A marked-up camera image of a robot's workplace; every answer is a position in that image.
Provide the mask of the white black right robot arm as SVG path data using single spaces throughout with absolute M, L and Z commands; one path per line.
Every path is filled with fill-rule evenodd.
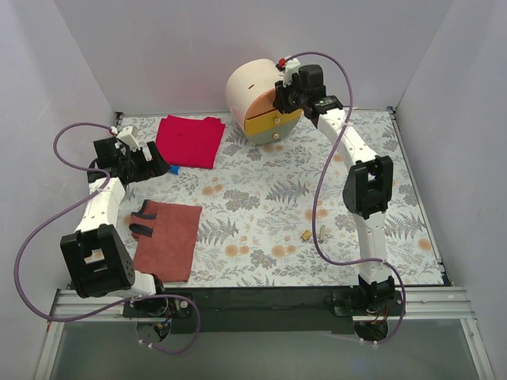
M 275 84 L 275 109 L 283 114 L 300 110 L 333 145 L 348 170 L 342 198 L 356 223 L 360 257 L 359 285 L 353 303 L 366 314 L 379 313 L 395 296 L 395 281 L 386 266 L 384 231 L 392 197 L 394 164 L 379 156 L 349 125 L 349 112 L 327 94 L 319 65 L 303 65 L 297 59 L 281 59 L 276 65 L 283 79 Z

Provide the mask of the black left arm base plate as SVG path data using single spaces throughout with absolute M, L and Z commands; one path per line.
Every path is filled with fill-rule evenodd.
M 175 317 L 186 318 L 192 315 L 192 307 L 187 299 L 157 298 L 128 302 L 124 306 L 123 317 Z

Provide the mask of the small brass sharpener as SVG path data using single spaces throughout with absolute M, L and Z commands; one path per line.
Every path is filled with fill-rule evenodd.
M 312 233 L 310 230 L 305 230 L 301 233 L 300 235 L 300 238 L 303 240 L 303 241 L 309 241 L 310 238 L 312 237 Z

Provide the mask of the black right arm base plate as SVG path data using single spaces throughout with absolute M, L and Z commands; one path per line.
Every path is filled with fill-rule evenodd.
M 402 294 L 396 291 L 392 298 L 380 301 L 364 301 L 352 288 L 340 288 L 331 293 L 332 310 L 339 317 L 399 316 L 402 311 Z

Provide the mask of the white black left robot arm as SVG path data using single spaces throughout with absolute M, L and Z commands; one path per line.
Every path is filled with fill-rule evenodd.
M 138 150 L 114 137 L 93 143 L 97 157 L 87 167 L 92 198 L 86 202 L 74 233 L 60 240 L 74 289 L 82 298 L 116 295 L 141 298 L 142 308 L 158 317 L 167 311 L 161 280 L 134 269 L 116 221 L 120 203 L 131 183 L 160 177 L 170 170 L 154 142 Z

